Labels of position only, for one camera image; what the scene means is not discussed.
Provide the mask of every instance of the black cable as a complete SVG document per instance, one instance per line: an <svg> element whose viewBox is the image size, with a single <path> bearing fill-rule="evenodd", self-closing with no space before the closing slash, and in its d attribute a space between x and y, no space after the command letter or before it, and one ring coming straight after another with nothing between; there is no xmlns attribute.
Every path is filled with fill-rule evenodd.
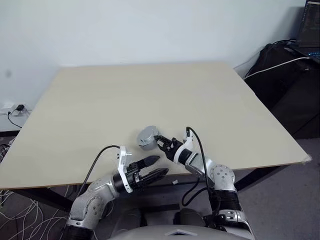
<svg viewBox="0 0 320 240"><path fill-rule="evenodd" d="M264 58L263 58L263 63L261 65L261 67L263 67L266 63L266 59L267 59L267 55L270 52L271 49L274 48L275 45L277 44L288 44L289 42L291 43L295 43L296 40L294 38L290 38L288 40L280 40L280 41L275 41L274 43L271 44L267 44L261 51L265 50L266 48L268 48L268 50L266 50L266 53L264 54ZM246 78L250 72L252 71L252 69L257 65L257 62L249 69L249 71L244 75L244 77Z"/></svg>
<svg viewBox="0 0 320 240"><path fill-rule="evenodd" d="M75 198L79 197L79 195L82 193L82 190L84 189L84 187L85 187L85 185L86 185L86 183L87 183L87 181L88 181L88 178L89 178L89 176L90 176L90 174L91 174L92 170L94 169L94 167L95 167L95 165L96 165L96 163L97 163L97 161L98 161L98 159L99 159L100 155L101 155L105 150L107 150L107 149L111 149L111 148L117 148L117 149L120 149L120 147L119 147L119 146L117 146L117 145L110 145L110 146L106 146L106 147L104 147L104 148L103 148L103 149L98 153L98 155L95 157L95 160L93 161L93 163L92 163L92 165L91 165L91 167L90 167L90 169L89 169L88 173L86 174L85 179L84 179L84 181L83 181L83 183L82 183L82 185L81 185L81 187L80 187L80 189L79 189L79 191L78 191L78 193L77 193L77 195L76 195L76 197L75 197ZM61 236L60 236L59 240L61 240L61 239L62 239L62 237L63 237L64 229L65 229L65 228L66 228L66 226L67 226L67 222L68 222L69 217L70 217L70 213L69 213L69 215L68 215L68 217L67 217L67 220L66 220L66 222L65 222L65 224L64 224L64 227L63 227L63 229L62 229L62 234L61 234Z"/></svg>
<svg viewBox="0 0 320 240"><path fill-rule="evenodd" d="M198 137L198 134L195 132L195 130L193 130L189 126L186 127L186 130L187 130L187 132L189 132L191 130L193 132L193 134L195 135L198 143L199 143L201 156L202 156L202 162L203 162L203 168L204 168L204 177L205 177L206 190L208 191L208 194L210 195L210 188L209 188L209 182L208 182L208 170L207 170L207 165L206 165L206 157L205 157L204 149L202 147L202 144L201 144L201 141L200 141L200 139Z"/></svg>
<svg viewBox="0 0 320 240"><path fill-rule="evenodd" d="M182 200L181 200L182 206L184 206L184 207L188 206L188 205L195 199L196 196L198 196L200 193L202 193L202 192L205 191L205 190L207 190L206 187L201 188L201 189L200 189L199 191L197 191L194 195L192 195L192 197L190 197L190 199L189 199L186 203L183 202L183 201L184 201L184 197L185 197L185 196L183 196L183 197L182 197Z"/></svg>
<svg viewBox="0 0 320 240"><path fill-rule="evenodd" d="M9 120L9 121L10 121L10 123L12 123L13 125L15 125L15 126L17 126L17 127L19 127L19 128L21 128L21 129L22 129L22 126L19 126L19 125L15 124L15 123L14 123L14 122L12 122L12 121L11 121L11 119L9 118L9 115L10 115L10 114L12 114L15 110L13 110L12 112L8 111L8 115L7 115L8 120Z"/></svg>
<svg viewBox="0 0 320 240"><path fill-rule="evenodd" d="M183 197L182 197L182 199L181 199L181 205L182 205L182 206L186 207L186 206L189 205L189 203L190 203L189 201L188 201L189 203L188 203L188 202L185 203L185 197L186 197L193 189L195 189L195 188L198 186L199 182L200 182L200 177L197 178L195 185L193 185L188 191L185 192L185 194L183 195Z"/></svg>
<svg viewBox="0 0 320 240"><path fill-rule="evenodd" d="M208 195L209 195L209 198L211 197L211 191L210 191L210 188L209 188L209 182L208 182L208 170L207 170L207 165L206 165L206 157L205 157L205 154L204 154L204 149L202 147L202 144L201 144L201 141L197 135L197 133L189 126L186 127L186 130L189 131L191 130L193 132L193 134L195 135L198 143L199 143L199 147L200 147L200 151L201 151L201 156L202 156L202 162L203 162L203 168L204 168L204 175L205 175L205 184L206 184L206 187L205 188L202 188L200 189L199 191L197 191L190 199L189 201L187 202L187 204L191 203L191 201L198 195L200 194L202 191L204 191L205 189L207 190L208 192ZM216 215L217 213L219 213L219 209L220 209L220 205L221 205L221 198L219 196L217 196L217 194L215 194L215 197L217 198L218 200L218 204L216 206L216 209L212 212L212 215Z"/></svg>
<svg viewBox="0 0 320 240"><path fill-rule="evenodd" d="M91 165L91 168L90 168L90 170L88 171L88 173L87 173L87 175L86 175L86 177L85 177L85 179L84 179L84 181L83 181L83 183L82 183L82 185L81 185L81 187L80 187L80 190L79 190L79 192L78 192L78 194L76 195L75 198L79 197L79 195L81 194L82 190L84 189L84 187L85 187L85 185L86 185L86 183L87 183L87 181L88 181L88 178L89 178L92 170L94 169L94 167L95 167L95 165L96 165L96 163L97 163L100 155L101 155L105 150L110 149L110 148L117 148L117 149L119 149L120 147L117 146L117 145L106 146L106 147L104 147L104 148L98 153L98 155L95 157L95 160L93 161L93 163L92 163L92 165Z"/></svg>

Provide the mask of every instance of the electrical cord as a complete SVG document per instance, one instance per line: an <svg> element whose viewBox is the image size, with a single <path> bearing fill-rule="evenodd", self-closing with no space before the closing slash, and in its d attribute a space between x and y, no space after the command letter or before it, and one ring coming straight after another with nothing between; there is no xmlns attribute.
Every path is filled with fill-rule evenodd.
<svg viewBox="0 0 320 240"><path fill-rule="evenodd" d="M30 237L27 239L27 240L30 240L35 234L34 234L34 231L39 227L41 226L42 224L46 223L47 221L50 221L50 220L53 220L53 219L67 219L66 216L56 216L56 217L51 217L51 218L48 218L47 220L44 220L42 222L40 222L37 226L35 226L35 228L33 229L33 231L31 232L30 234Z"/></svg>
<svg viewBox="0 0 320 240"><path fill-rule="evenodd" d="M199 182L200 182L200 177L197 178L196 183L193 185L193 187L191 187L188 191L185 192L185 194L183 195L183 197L181 199L181 205L182 206L186 207L191 203L190 200L187 203L185 203L185 198L193 189L195 189L198 186Z"/></svg>
<svg viewBox="0 0 320 240"><path fill-rule="evenodd" d="M1 214L2 216L4 216L6 219L8 219L8 221L15 220L15 219L22 219L22 218L25 217L25 215L31 213L31 211L36 207L36 205L34 205L34 206L33 206L33 205L34 205L34 203L31 204L31 205L29 205L29 206L27 206L24 210L22 210L21 212L17 213L16 216L14 216L14 217L9 217L9 216L5 215L5 214L2 213L2 212L0 212L0 214ZM20 215L21 213L23 213L25 210L27 210L27 212L26 212L25 215L18 216L18 215Z"/></svg>
<svg viewBox="0 0 320 240"><path fill-rule="evenodd" d="M11 193L9 190L7 190L7 191L5 191L4 194L2 194L2 191L3 191L3 190L0 191L0 196L8 196L8 195L10 195L10 193Z"/></svg>
<svg viewBox="0 0 320 240"><path fill-rule="evenodd" d="M17 232L15 235L13 235L12 237L10 237L8 240L13 239L16 235L18 235L18 234L20 234L20 233L24 233L24 231L25 231L26 229L30 228L33 224L35 224L36 221L37 221L37 219L38 219L38 211L39 211L39 210L40 210L40 213L41 213L41 215L42 215L42 220L41 220L41 221L43 221L44 214L43 214L41 208L39 207L38 202L35 202L35 204L36 204L36 209L37 209L37 211L36 211L35 220L33 221L33 223L31 223L31 224L30 224L29 226L27 226L27 227L23 227L23 229L22 229L21 231ZM33 237L32 234L33 234L33 232L34 232L35 230L36 230L36 229L34 229L34 230L32 231L29 239L30 239L31 237Z"/></svg>
<svg viewBox="0 0 320 240"><path fill-rule="evenodd" d="M65 196L67 199L70 198L72 196L72 194L74 194L77 191L77 185L73 186L73 190L67 195Z"/></svg>
<svg viewBox="0 0 320 240"><path fill-rule="evenodd" d="M13 121L11 121L9 115L11 115L15 110L13 110L12 112L8 111L8 114L7 114L7 117L8 117L8 120L10 121L10 123L12 123L13 125L17 126L18 128L21 128L22 129L22 126L19 126L17 124L15 124Z"/></svg>
<svg viewBox="0 0 320 240"><path fill-rule="evenodd" d="M32 202L31 205L27 206L27 207L26 207L25 209L23 209L21 212L17 213L16 216L19 216L19 215L22 214L25 210L29 209L30 206L34 205L33 208L30 209L30 211L28 210L28 211L25 213L25 215L29 214L29 213L35 208L35 206L36 206L33 201L31 201L31 202ZM7 218L8 220L7 220L4 224L2 224L2 225L0 226L0 230L1 230L8 222L10 222L11 220L14 220L14 219L15 219L15 218L8 217L8 216L6 216L6 215L3 215L3 216L4 216L5 218Z"/></svg>
<svg viewBox="0 0 320 240"><path fill-rule="evenodd" d="M65 194L64 194L64 197L65 197L65 198L66 198L66 196L67 196L68 190L69 190L69 185L67 185L67 187L66 187L66 191L65 191ZM57 210L54 212L54 214L52 215L51 218L54 218L58 212L59 212L59 209L57 209ZM45 232L46 232L46 230L47 230L47 228L48 228L48 226L49 226L50 223L51 223L51 220L46 224L46 226L45 226L45 228L44 228L44 230L43 230L43 232L42 232L42 234L41 234L41 236L40 236L40 238L39 238L38 240L41 240L41 239L42 239L42 237L44 236L44 234L45 234Z"/></svg>
<svg viewBox="0 0 320 240"><path fill-rule="evenodd" d="M307 56L298 57L298 58L292 59L292 60L290 60L290 61L286 61L286 62L280 63L280 64L278 64L278 65L269 67L269 68L267 68L267 69L264 69L264 70L261 70L261 71L256 71L255 73L252 73L252 74L244 77L243 80L246 80L247 78L250 78L250 77L252 77L252 76L254 76L254 75L256 75L256 74L259 74L259 73L262 73L262 72L265 72L265 71L268 71L268 70L271 70L271 69L280 67L280 66L285 65L285 64L292 63L292 62L297 61L297 60L300 60L300 59L310 59L310 57L307 57Z"/></svg>
<svg viewBox="0 0 320 240"><path fill-rule="evenodd" d="M208 182L208 170L207 170L207 165L206 165L206 157L205 157L205 154L204 154L204 149L202 147L202 144L201 144L201 141L197 135L197 133L189 126L186 127L186 130L189 131L191 130L193 132L193 134L195 135L198 143L199 143L199 147L200 147L200 151L201 151L201 156L202 156L202 162L203 162L203 168L204 168L204 175L205 175L205 184L206 184L206 187L200 189L199 191L197 191L190 199L189 201L187 202L187 204L191 203L191 201L196 197L198 196L201 192L203 192L204 190L207 190L208 192L208 195L209 195L209 198L210 198L210 195L211 195L211 191L210 191L210 188L209 188L209 182ZM217 213L219 213L219 209L220 209L220 206L221 206L221 198L219 196L217 196L215 194L215 197L217 198L218 200L218 204L217 204L217 207L216 209L212 212L212 215L216 215Z"/></svg>
<svg viewBox="0 0 320 240"><path fill-rule="evenodd" d="M51 229L54 227L54 225L56 225L60 220L62 220L62 218L57 219L49 228L47 234L46 234L46 240L49 240L49 233L51 231Z"/></svg>
<svg viewBox="0 0 320 240"><path fill-rule="evenodd" d="M288 40L280 40L280 41L275 41L274 43L271 43L271 44L267 44L267 45L262 49L262 51L265 50L265 49L267 49L267 51L266 51L265 54L264 54L262 66L265 65L265 62L266 62L266 59L267 59L267 55L268 55L268 53L271 51L271 49L274 48L275 45L277 45L277 44L288 44L288 43L294 43L294 42L296 42L296 40L293 39L293 38L291 38L291 39L288 39ZM246 78L246 77L250 74L250 72L252 71L252 69L253 69L256 65L257 65L257 62L249 69L249 71L245 74L244 78Z"/></svg>
<svg viewBox="0 0 320 240"><path fill-rule="evenodd" d="M2 160L5 158L5 155L7 154L7 151L8 151L7 148L8 146L6 144L0 145L0 154L1 154L0 163L2 162Z"/></svg>
<svg viewBox="0 0 320 240"><path fill-rule="evenodd" d="M88 173L86 174L85 179L84 179L84 181L83 181L83 183L82 183L82 185L81 185L81 187L80 187L80 189L79 189L79 192L78 192L78 194L76 195L75 198L79 197L80 194L82 194L82 191L83 191L83 189L84 189L84 187L85 187L85 185L86 185L86 183L87 183L87 181L88 181L88 179L89 179L89 177L90 177L90 174L91 174L92 170L94 169L94 167L95 167L95 165L96 165L96 163L97 163L100 155L101 155L105 150L111 149L111 148L120 149L120 147L117 146L117 145L109 145L109 146L104 147L104 148L98 153L98 155L95 157L95 159L94 159L94 161L93 161L93 163L92 163L92 165L91 165Z"/></svg>
<svg viewBox="0 0 320 240"><path fill-rule="evenodd" d="M17 221L17 216L14 217L15 218L15 230L16 232L18 232L18 221Z"/></svg>
<svg viewBox="0 0 320 240"><path fill-rule="evenodd" d="M14 194L14 193L13 193L13 192L10 192L10 193L7 195L7 197L6 197L2 202L0 202L0 205L4 204L5 201L6 201L12 194Z"/></svg>
<svg viewBox="0 0 320 240"><path fill-rule="evenodd" d="M37 216L38 216L38 211L39 211L39 208L36 209L36 215ZM21 239L24 239L24 236L25 236L25 221L26 221L26 219L27 219L27 215L25 215L24 218L23 218L23 222L22 222L22 238Z"/></svg>
<svg viewBox="0 0 320 240"><path fill-rule="evenodd" d="M200 138L198 137L198 134L195 132L195 130L193 130L191 127L187 126L186 130L187 130L187 132L189 132L191 130L199 143L200 152L201 152L201 156L202 156L202 163L203 163L203 168L204 168L206 190L208 191L208 194L210 194L209 181L208 181L208 170L207 170L207 165L206 165L206 157L205 157L204 149L202 147Z"/></svg>
<svg viewBox="0 0 320 240"><path fill-rule="evenodd" d="M95 240L99 240L99 239L97 238L97 235L96 235L96 232L95 232L95 231L93 231L93 236L94 236Z"/></svg>
<svg viewBox="0 0 320 240"><path fill-rule="evenodd" d="M38 210L40 210L40 213L41 213L41 223L40 223L40 227L38 228L38 230L31 236L31 238L33 238L39 231L40 231L40 229L41 229L41 227L42 227L42 221L44 220L44 213L42 212L42 209L41 209L41 207L39 206L39 203L38 202L36 202L37 203L37 209ZM33 228L33 224L35 224L35 222L36 222L36 220L34 220L34 222L31 224L31 228Z"/></svg>
<svg viewBox="0 0 320 240"><path fill-rule="evenodd" d="M205 190L207 190L206 187L201 188L201 189L200 189L199 191L197 191L194 195L192 195L192 197L190 197L190 199L189 199L186 203L184 203L186 196L183 195L182 200L181 200L182 206L184 206L184 207L188 206L188 205L196 198L196 196L198 196L200 193L202 193L202 192L205 191Z"/></svg>

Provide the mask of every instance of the gray floor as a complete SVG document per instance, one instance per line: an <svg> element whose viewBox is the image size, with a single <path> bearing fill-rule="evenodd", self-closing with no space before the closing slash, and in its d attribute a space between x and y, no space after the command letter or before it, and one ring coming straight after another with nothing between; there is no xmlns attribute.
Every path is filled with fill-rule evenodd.
<svg viewBox="0 0 320 240"><path fill-rule="evenodd" d="M299 140L298 143L312 156L313 161L306 164L296 164L285 168L263 182L239 193L241 205L247 214L252 228L258 240L319 240L320 239L320 139ZM248 171L237 171L236 176L240 178ZM189 185L175 186L170 190L160 188L159 191L149 191L146 194L135 194L122 197L114 201L112 213L101 220L96 235L99 240L107 239L115 222L121 212L152 205L164 205L179 203L182 195ZM63 194L65 187L53 188ZM8 216L14 216L26 206L30 200L14 194L5 202L1 212ZM207 193L201 193L190 205L206 215L210 213ZM55 209L41 204L45 219L50 218ZM25 221L28 226L35 219L35 212L30 214ZM149 225L159 222L171 224L176 211L167 211L148 214ZM5 222L0 216L0 227ZM62 220L49 233L49 240L56 240L64 224ZM23 221L17 221L19 231L22 229ZM24 239L28 239L33 229L25 231ZM17 232L14 220L0 229L0 239L8 240ZM38 240L40 234L32 239Z"/></svg>

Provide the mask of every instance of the wooden table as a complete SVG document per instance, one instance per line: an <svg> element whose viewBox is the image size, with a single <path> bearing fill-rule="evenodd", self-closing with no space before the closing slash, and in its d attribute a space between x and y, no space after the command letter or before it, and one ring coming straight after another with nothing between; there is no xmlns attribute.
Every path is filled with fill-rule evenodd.
<svg viewBox="0 0 320 240"><path fill-rule="evenodd" d="M68 67L52 81L1 163L0 189L79 184L100 149L112 144L126 146L133 161L160 155L153 168L167 167L169 175L187 173L160 150L137 146L138 133L149 125L178 140L191 126L205 154L234 170L310 160L224 63ZM114 156L114 150L101 156L89 182L115 172Z"/></svg>

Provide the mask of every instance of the gray cylindrical object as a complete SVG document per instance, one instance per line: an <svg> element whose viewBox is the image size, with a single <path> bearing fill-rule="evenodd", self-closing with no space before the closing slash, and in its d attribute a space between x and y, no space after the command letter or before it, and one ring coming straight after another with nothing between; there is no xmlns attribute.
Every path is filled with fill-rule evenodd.
<svg viewBox="0 0 320 240"><path fill-rule="evenodd" d="M180 211L180 224L205 227L206 223L203 217L195 210L183 208Z"/></svg>
<svg viewBox="0 0 320 240"><path fill-rule="evenodd" d="M111 237L140 227L141 213L139 209L125 211L116 222Z"/></svg>
<svg viewBox="0 0 320 240"><path fill-rule="evenodd" d="M139 133L136 142L143 150L152 150L157 147L157 141L155 140L157 135L160 135L160 132L156 126L147 126Z"/></svg>

